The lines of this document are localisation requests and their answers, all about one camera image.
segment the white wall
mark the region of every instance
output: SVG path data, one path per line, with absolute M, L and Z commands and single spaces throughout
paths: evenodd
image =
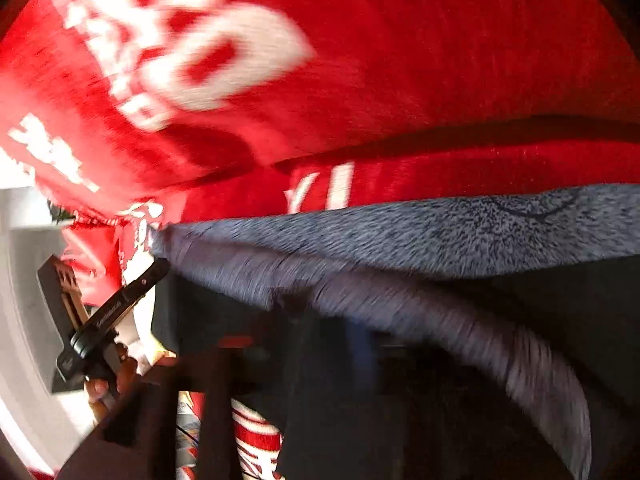
M 7 227 L 20 229 L 25 227 L 52 226 L 51 213 L 47 199 L 35 187 L 21 187 L 0 191 L 5 196 Z
M 0 148 L 0 189 L 34 186 L 35 172 L 16 162 Z
M 49 393 L 62 344 L 56 345 L 55 327 L 35 273 L 63 242 L 55 229 L 27 229 L 24 224 L 30 217 L 14 214 L 16 204 L 32 199 L 39 200 L 29 189 L 22 194 L 0 190 L 0 408 L 5 408 L 0 427 L 27 466 L 57 470 L 82 434 L 60 400 Z M 31 218 L 31 223 L 42 220 Z M 11 224 L 21 228 L 11 230 Z

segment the red shirt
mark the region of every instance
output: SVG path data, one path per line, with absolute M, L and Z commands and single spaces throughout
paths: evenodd
M 107 218 L 640 182 L 640 66 L 598 0 L 32 0 L 0 63 L 0 146 Z M 536 114 L 633 124 L 448 129 Z

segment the gray fabric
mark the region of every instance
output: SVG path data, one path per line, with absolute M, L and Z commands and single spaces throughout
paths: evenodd
M 640 253 L 640 186 L 387 203 L 172 228 L 380 269 L 495 276 Z
M 582 387 L 562 356 L 527 328 L 435 285 L 344 260 L 212 242 L 175 228 L 160 233 L 153 251 L 175 272 L 243 303 L 270 309 L 281 294 L 296 295 L 325 316 L 440 345 L 503 386 L 574 478 L 588 478 L 591 434 Z

